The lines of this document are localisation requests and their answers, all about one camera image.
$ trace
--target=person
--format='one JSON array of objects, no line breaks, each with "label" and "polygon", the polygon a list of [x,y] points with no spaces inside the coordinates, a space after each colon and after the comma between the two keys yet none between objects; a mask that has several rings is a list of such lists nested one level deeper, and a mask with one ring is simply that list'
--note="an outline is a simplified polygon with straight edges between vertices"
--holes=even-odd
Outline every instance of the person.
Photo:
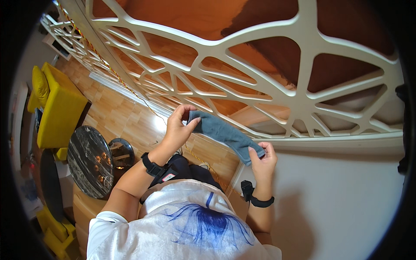
[{"label": "person", "polygon": [[[180,105],[173,112],[164,139],[147,154],[151,163],[168,162],[175,176],[155,180],[143,160],[130,168],[90,221],[88,259],[281,259],[270,236],[273,204],[262,208],[250,202],[244,222],[207,169],[189,166],[181,154],[172,156],[201,120],[184,126],[190,110],[196,108]],[[259,145],[266,152],[261,159],[248,148],[256,180],[253,197],[267,201],[277,156],[270,143]]]}]

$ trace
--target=yellow electrical cable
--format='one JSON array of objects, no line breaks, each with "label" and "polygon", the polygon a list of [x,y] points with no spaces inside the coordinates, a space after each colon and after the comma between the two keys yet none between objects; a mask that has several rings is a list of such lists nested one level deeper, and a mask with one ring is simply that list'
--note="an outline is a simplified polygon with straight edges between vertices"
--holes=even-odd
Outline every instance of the yellow electrical cable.
[{"label": "yellow electrical cable", "polygon": [[[92,48],[92,50],[95,52],[95,54],[97,54],[97,56],[100,58],[100,60],[101,60],[101,62],[108,68],[108,69],[110,69],[116,76],[117,76],[117,78],[119,79],[119,81],[124,85],[124,87],[127,89],[127,90],[129,90],[131,93],[133,93],[138,99],[140,99],[140,100],[142,100],[145,104],[146,104],[146,106],[150,109],[150,111],[152,111],[152,113],[153,114],[155,114],[156,116],[158,116],[158,117],[160,117],[162,120],[163,120],[163,122],[165,123],[165,125],[167,125],[166,124],[166,122],[165,122],[165,119],[163,118],[163,117],[161,117],[161,116],[159,116],[148,104],[147,104],[147,102],[146,102],[146,100],[144,100],[143,98],[141,98],[141,97],[139,97],[136,93],[135,93],[135,91],[134,90],[132,90],[131,88],[129,88],[127,85],[126,85],[126,83],[124,83],[124,81],[120,78],[120,76],[118,75],[118,73],[117,72],[115,72],[111,67],[110,67],[110,65],[109,64],[107,64],[107,63],[105,63],[105,61],[104,61],[104,59],[101,57],[101,55],[98,53],[98,51],[94,48],[94,46],[92,45],[92,43],[82,34],[82,32],[81,32],[81,30],[75,25],[75,23],[74,23],[74,21],[71,19],[71,18],[69,18],[69,16],[67,15],[67,13],[64,11],[64,8],[62,7],[62,5],[61,5],[61,3],[59,2],[59,1],[57,1],[58,2],[58,6],[61,8],[61,11],[62,11],[62,13],[65,15],[65,18],[69,21],[69,22],[71,22],[71,24],[72,24],[72,26],[78,31],[78,33],[81,35],[81,37],[82,38],[84,38],[84,40],[88,43],[88,45],[90,45],[91,46],[91,48]],[[225,186],[225,187],[228,187],[229,189],[231,189],[233,192],[235,192],[235,193],[237,193],[238,195],[240,195],[237,191],[235,191],[232,187],[230,187],[229,185],[227,185],[227,184],[224,184],[224,183],[222,183],[221,181],[220,181],[220,178],[218,177],[218,174],[217,174],[217,172],[208,164],[208,163],[206,163],[206,162],[204,162],[203,160],[201,160],[201,159],[199,159],[195,154],[193,154],[193,152],[191,151],[191,149],[189,149],[188,148],[188,146],[186,145],[186,143],[185,143],[185,148],[186,149],[188,149],[189,150],[189,152],[192,154],[192,156],[193,157],[195,157],[196,159],[198,159],[198,160],[200,160],[203,164],[205,164],[207,167],[208,167],[208,170],[211,170],[212,171],[212,173],[214,173],[214,176],[215,176],[215,178],[217,179],[217,182],[219,183],[219,184],[222,184],[223,186]]]}]

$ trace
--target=towel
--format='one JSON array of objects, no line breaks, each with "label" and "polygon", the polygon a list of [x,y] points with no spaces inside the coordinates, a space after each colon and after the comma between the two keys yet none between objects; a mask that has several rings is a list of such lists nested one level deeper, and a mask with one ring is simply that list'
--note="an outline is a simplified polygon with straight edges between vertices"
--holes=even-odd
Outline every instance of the towel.
[{"label": "towel", "polygon": [[249,146],[256,150],[259,158],[265,155],[263,148],[253,142],[248,136],[229,123],[209,113],[192,110],[189,112],[187,124],[197,117],[200,117],[201,121],[195,127],[193,133],[203,134],[230,147],[246,166],[251,164],[250,155],[248,154]]}]

